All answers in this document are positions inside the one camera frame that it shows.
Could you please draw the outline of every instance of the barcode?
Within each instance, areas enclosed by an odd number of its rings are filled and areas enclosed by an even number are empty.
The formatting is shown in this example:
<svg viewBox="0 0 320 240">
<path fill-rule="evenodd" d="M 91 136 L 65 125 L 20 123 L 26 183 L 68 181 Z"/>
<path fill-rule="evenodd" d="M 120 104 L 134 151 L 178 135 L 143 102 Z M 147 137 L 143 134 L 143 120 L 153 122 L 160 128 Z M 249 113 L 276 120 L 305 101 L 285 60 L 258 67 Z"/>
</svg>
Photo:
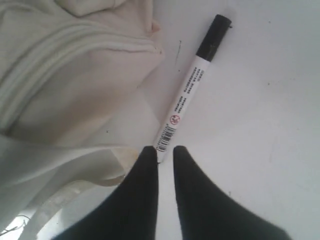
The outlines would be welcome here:
<svg viewBox="0 0 320 240">
<path fill-rule="evenodd" d="M 161 134 L 161 138 L 156 146 L 156 149 L 159 150 L 160 152 L 165 152 L 175 132 L 176 132 L 176 129 L 167 125 Z"/>
</svg>

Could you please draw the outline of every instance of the warning symbol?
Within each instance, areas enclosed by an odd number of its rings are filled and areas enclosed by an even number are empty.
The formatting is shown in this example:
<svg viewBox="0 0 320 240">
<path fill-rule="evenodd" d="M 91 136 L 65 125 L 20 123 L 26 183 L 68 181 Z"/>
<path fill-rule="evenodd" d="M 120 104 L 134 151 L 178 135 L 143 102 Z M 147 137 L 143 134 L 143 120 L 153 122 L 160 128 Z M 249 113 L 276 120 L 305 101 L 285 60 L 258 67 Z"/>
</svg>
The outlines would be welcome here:
<svg viewBox="0 0 320 240">
<path fill-rule="evenodd" d="M 180 122 L 180 117 L 178 115 L 172 115 L 170 117 L 170 123 L 172 125 L 177 125 Z"/>
</svg>

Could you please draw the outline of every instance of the white marker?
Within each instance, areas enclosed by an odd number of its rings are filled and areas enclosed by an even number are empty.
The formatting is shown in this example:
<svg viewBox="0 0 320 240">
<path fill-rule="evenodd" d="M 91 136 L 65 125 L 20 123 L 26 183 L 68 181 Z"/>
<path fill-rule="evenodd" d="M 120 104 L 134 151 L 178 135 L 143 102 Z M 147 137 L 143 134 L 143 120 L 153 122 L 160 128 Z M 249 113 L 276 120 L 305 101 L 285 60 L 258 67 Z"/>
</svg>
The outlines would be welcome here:
<svg viewBox="0 0 320 240">
<path fill-rule="evenodd" d="M 178 95 L 165 118 L 164 125 L 155 139 L 154 147 L 157 150 L 159 163 L 163 161 L 170 142 L 196 93 L 200 80 L 214 58 L 230 24 L 231 21 L 228 18 L 217 15 L 197 51 L 190 70 L 185 76 Z"/>
</svg>

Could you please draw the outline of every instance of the wrinkled fabric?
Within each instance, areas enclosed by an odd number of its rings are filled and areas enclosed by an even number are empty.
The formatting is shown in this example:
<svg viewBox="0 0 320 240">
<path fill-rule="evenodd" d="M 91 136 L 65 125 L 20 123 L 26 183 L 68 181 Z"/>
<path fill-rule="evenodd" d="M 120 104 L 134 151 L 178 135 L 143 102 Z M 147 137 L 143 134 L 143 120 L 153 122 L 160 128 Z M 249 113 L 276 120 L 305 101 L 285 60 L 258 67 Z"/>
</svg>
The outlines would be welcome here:
<svg viewBox="0 0 320 240">
<path fill-rule="evenodd" d="M 86 140 L 163 59 L 152 7 L 0 0 L 0 231 L 67 183 L 130 170 L 136 150 Z"/>
</svg>

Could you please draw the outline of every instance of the black marker cap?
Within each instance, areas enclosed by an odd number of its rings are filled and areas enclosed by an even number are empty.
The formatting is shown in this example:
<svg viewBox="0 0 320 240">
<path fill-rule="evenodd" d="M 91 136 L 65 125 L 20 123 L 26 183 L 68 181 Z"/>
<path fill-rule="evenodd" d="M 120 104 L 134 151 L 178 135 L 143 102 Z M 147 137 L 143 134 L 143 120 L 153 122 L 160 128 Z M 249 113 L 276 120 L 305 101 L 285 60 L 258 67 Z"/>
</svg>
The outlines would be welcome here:
<svg viewBox="0 0 320 240">
<path fill-rule="evenodd" d="M 231 20 L 222 15 L 215 16 L 196 55 L 209 62 L 214 58 L 218 47 L 229 29 Z"/>
</svg>

